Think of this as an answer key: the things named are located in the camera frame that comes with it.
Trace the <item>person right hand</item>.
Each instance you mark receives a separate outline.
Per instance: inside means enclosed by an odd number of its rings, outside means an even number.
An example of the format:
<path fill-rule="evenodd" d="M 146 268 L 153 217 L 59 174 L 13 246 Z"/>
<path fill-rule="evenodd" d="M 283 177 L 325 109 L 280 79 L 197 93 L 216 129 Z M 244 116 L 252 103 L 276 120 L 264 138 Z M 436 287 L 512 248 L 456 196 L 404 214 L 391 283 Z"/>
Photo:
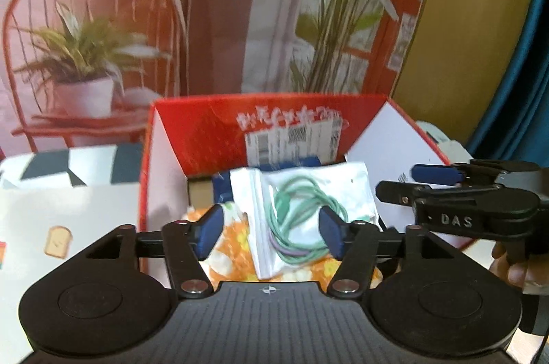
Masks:
<path fill-rule="evenodd" d="M 499 242 L 491 252 L 489 271 L 525 294 L 548 295 L 548 255 L 532 255 L 526 262 L 510 263 L 506 248 Z"/>

